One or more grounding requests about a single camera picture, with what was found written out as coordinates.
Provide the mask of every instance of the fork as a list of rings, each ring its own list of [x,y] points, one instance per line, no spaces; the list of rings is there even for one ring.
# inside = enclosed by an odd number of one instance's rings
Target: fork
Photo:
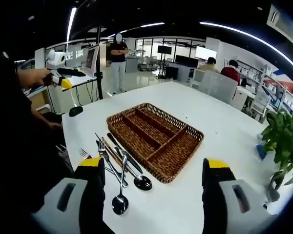
[[[83,159],[90,159],[92,158],[90,154],[88,154],[85,150],[83,150],[82,148],[79,148],[78,153],[80,155],[80,157],[82,157]],[[108,172],[113,173],[113,171],[107,167],[104,167]]]
[[[111,170],[113,171],[114,175],[116,176],[118,182],[122,183],[121,176],[118,174],[118,172],[116,171],[115,167],[113,166],[113,164],[109,160],[109,155],[107,154],[107,152],[105,150],[104,138],[103,137],[99,138],[99,136],[97,134],[96,134],[96,136],[99,139],[99,148],[98,148],[99,155],[102,156],[106,160],[106,162],[108,163],[109,167],[111,168]],[[123,180],[123,187],[124,188],[128,187],[128,183],[125,180]]]

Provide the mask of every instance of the glass wall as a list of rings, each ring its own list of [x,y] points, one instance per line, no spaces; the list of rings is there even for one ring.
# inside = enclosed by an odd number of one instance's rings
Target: glass wall
[[[162,59],[162,54],[158,53],[158,46],[163,45],[164,38],[154,38],[152,47],[152,57],[157,60]]]
[[[143,39],[136,40],[136,50],[143,50]]]
[[[196,47],[197,46],[204,46],[204,43],[198,40],[193,40],[192,41],[192,45],[191,45],[191,52],[190,52],[190,58],[194,58],[197,59],[197,57],[195,57],[195,53],[196,53]]]
[[[190,56],[190,45],[191,45],[191,40],[177,39],[176,55],[189,57]]]
[[[165,55],[165,59],[168,61],[175,62],[176,55],[186,56],[197,59],[195,57],[196,47],[203,46],[204,42],[199,40],[190,39],[176,39],[176,38],[147,38],[136,40],[136,50],[144,50],[144,57],[153,57],[157,60],[163,60],[164,54],[158,53],[158,46],[169,46],[171,47],[171,55]]]
[[[175,38],[165,38],[164,39],[164,46],[171,47],[171,54],[165,55],[165,59],[167,61],[173,62],[174,61],[174,54],[176,49],[176,39]]]
[[[143,50],[145,51],[144,57],[151,57],[151,49],[152,49],[152,39],[144,39],[143,41]]]

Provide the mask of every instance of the wicker basket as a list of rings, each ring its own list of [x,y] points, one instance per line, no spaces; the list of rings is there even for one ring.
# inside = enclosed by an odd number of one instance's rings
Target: wicker basket
[[[200,131],[149,103],[106,121],[121,145],[162,183],[176,178],[204,138]]]

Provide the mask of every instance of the hand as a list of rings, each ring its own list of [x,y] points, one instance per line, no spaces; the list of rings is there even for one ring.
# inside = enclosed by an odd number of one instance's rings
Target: hand
[[[24,88],[31,87],[36,84],[44,85],[44,79],[50,71],[46,68],[31,69],[28,71],[18,71],[19,81]]]
[[[60,125],[59,123],[52,123],[52,122],[48,122],[48,126],[51,128],[51,129],[62,129],[62,125]]]

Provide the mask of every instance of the monitor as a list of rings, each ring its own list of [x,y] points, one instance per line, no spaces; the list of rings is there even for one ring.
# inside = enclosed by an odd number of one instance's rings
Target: monitor
[[[189,58],[182,55],[176,55],[175,62],[188,67],[197,67],[199,60],[196,58]]]
[[[92,78],[94,77],[94,73],[96,71],[96,61],[98,57],[99,47],[100,44],[89,47],[86,64],[83,69],[83,71]]]
[[[196,47],[196,51],[195,51],[196,58],[208,60],[209,57],[213,57],[215,59],[216,55],[217,55],[217,52],[214,50],[210,50],[201,46]]]
[[[157,48],[157,52],[160,54],[171,55],[171,47],[159,45]]]

